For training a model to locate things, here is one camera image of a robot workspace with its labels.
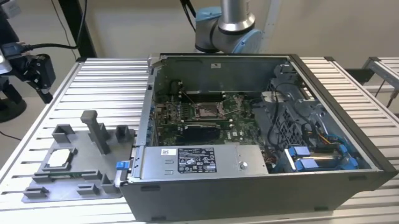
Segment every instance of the power supply label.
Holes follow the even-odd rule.
[[[216,173],[216,157],[214,148],[179,148],[178,157],[179,173]]]

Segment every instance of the green circuit board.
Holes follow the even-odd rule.
[[[178,100],[158,104],[156,128],[160,146],[214,145],[238,143],[263,145],[260,130],[251,112],[252,99],[239,94],[226,94],[224,100],[214,103],[190,103]],[[187,125],[220,126],[219,138],[212,140],[184,140]]]

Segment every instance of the metal rail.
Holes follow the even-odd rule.
[[[303,60],[399,169],[398,118],[336,62],[328,62],[324,58]],[[104,122],[107,127],[127,124],[138,129],[147,77],[147,60],[143,59],[88,59],[85,63],[73,66],[55,94],[53,103],[45,107],[0,171],[0,223],[9,223],[11,220],[13,223],[53,223],[53,217],[61,217],[61,221],[68,223],[135,222],[123,198],[29,204],[20,200],[21,191],[31,183],[29,175],[36,172],[52,144],[51,133],[56,124],[69,123],[76,130],[84,130],[87,127],[79,120],[80,114],[84,109],[96,109],[99,122]],[[399,177],[376,191],[358,193],[335,211],[230,218],[218,222],[370,224],[380,223],[382,220],[384,223],[399,222]]]
[[[399,90],[399,58],[371,57],[363,68],[371,69]]]

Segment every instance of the white wall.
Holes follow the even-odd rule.
[[[346,67],[398,57],[398,0],[282,1],[270,53],[332,56]]]

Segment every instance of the blue latch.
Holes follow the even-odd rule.
[[[316,161],[310,158],[310,159],[300,159],[295,162],[295,167],[296,170],[300,171],[310,171],[312,169],[318,169],[319,165],[316,163]]]
[[[358,169],[359,168],[359,164],[358,164],[356,159],[354,157],[346,157],[342,160],[342,164],[340,164],[340,166],[338,168],[343,169],[343,170]]]
[[[304,157],[311,155],[311,151],[306,146],[292,146],[288,148],[288,152],[291,156]]]
[[[348,153],[348,149],[344,145],[339,145],[339,151],[342,152],[343,155]]]
[[[119,161],[116,163],[116,170],[128,170],[131,166],[129,161]]]

